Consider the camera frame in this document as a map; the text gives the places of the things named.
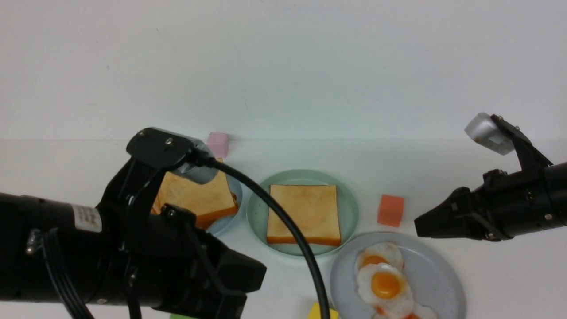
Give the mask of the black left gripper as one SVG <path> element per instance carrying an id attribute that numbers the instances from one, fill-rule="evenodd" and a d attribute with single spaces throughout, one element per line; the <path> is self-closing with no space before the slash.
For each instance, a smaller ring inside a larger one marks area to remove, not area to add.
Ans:
<path id="1" fill-rule="evenodd" d="M 196 317 L 238 319 L 247 293 L 261 288 L 267 267 L 228 248 L 196 227 L 196 217 L 175 205 L 150 214 L 164 175 L 129 159 L 97 206 L 102 218 L 105 272 L 97 300 Z"/>

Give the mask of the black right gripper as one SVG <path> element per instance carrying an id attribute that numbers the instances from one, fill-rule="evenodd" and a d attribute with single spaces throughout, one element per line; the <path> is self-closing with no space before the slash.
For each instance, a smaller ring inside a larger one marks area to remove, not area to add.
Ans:
<path id="1" fill-rule="evenodd" d="M 460 187 L 414 220 L 417 236 L 505 241 L 566 226 L 566 164 L 527 172 L 486 174 L 475 190 Z"/>

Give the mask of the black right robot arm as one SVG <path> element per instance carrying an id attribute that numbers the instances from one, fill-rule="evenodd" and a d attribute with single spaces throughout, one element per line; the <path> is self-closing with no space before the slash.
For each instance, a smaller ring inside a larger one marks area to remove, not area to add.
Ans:
<path id="1" fill-rule="evenodd" d="M 455 189 L 441 204 L 415 218 L 417 236 L 491 242 L 566 225 L 566 164 L 505 174 L 492 170 L 484 183 Z"/>

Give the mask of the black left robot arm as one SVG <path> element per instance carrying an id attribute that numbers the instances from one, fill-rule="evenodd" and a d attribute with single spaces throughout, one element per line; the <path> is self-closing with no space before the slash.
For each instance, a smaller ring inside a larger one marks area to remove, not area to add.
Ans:
<path id="1" fill-rule="evenodd" d="M 150 213 L 182 160 L 131 158 L 96 207 L 1 195 L 1 300 L 61 302 L 91 319 L 89 303 L 198 319 L 238 319 L 267 267 L 197 228 L 187 210 Z"/>

